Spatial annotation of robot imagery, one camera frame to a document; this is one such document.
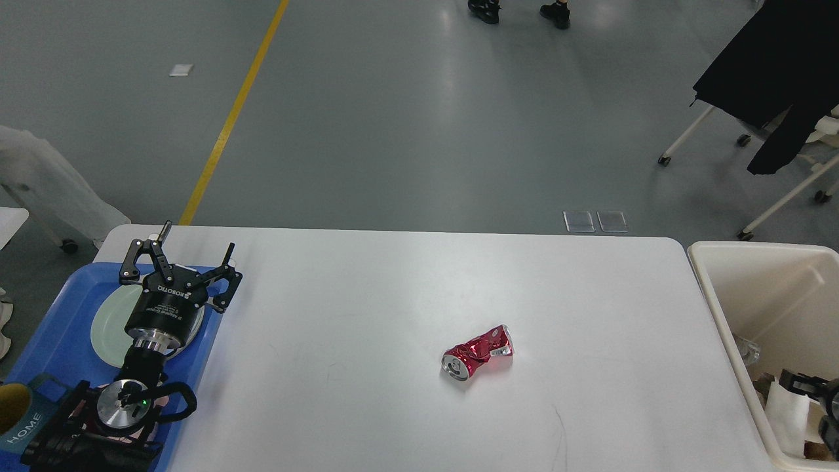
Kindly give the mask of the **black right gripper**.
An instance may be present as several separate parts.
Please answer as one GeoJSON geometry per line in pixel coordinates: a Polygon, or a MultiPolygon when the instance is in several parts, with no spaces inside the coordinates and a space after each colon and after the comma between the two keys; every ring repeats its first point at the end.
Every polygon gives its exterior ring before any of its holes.
{"type": "Polygon", "coordinates": [[[795,395],[806,395],[810,399],[822,397],[822,407],[831,420],[838,422],[838,384],[839,379],[829,382],[821,377],[807,376],[794,373],[783,368],[779,377],[779,385],[795,395]]]}

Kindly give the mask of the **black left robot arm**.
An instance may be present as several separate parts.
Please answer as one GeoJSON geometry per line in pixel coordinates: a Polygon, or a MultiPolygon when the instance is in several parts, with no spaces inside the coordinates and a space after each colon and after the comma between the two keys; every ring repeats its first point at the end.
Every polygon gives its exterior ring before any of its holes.
{"type": "Polygon", "coordinates": [[[10,374],[31,416],[2,434],[30,471],[153,471],[170,463],[243,275],[167,259],[172,224],[66,282],[10,374]]]}

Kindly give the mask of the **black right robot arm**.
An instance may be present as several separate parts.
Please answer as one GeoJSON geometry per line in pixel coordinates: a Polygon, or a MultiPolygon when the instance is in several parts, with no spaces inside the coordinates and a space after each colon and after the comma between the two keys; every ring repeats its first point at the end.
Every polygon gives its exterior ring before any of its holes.
{"type": "Polygon", "coordinates": [[[826,380],[783,368],[780,385],[791,393],[806,395],[821,405],[826,415],[820,420],[818,433],[833,458],[838,460],[838,378],[826,380]]]}

